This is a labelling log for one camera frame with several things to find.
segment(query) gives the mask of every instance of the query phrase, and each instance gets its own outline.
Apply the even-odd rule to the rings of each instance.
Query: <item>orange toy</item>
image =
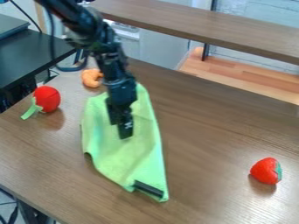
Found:
[[[102,78],[103,74],[99,69],[87,69],[82,72],[81,79],[85,86],[89,88],[97,88],[100,86],[101,82],[99,78]]]

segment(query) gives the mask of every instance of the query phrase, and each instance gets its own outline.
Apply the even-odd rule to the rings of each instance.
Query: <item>black table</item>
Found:
[[[56,58],[49,52],[50,36],[22,31],[0,41],[0,92],[10,90],[75,53],[63,39],[55,38]]]

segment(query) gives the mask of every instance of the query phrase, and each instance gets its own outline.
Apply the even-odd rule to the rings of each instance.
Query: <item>table leg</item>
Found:
[[[19,199],[17,200],[17,207],[23,216],[25,224],[48,223],[49,218],[45,214],[35,210],[31,206],[28,206],[26,203]]]

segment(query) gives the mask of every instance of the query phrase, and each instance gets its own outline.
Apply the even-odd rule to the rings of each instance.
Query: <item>wooden floor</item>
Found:
[[[213,56],[201,61],[202,50],[202,47],[198,47],[191,52],[178,70],[209,81],[299,105],[299,76]]]

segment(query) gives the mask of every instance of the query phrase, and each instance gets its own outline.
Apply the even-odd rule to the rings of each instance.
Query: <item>toy tomato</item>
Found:
[[[35,112],[53,112],[60,105],[61,98],[59,91],[54,87],[38,87],[32,96],[31,107],[24,113],[21,118],[27,119]]]

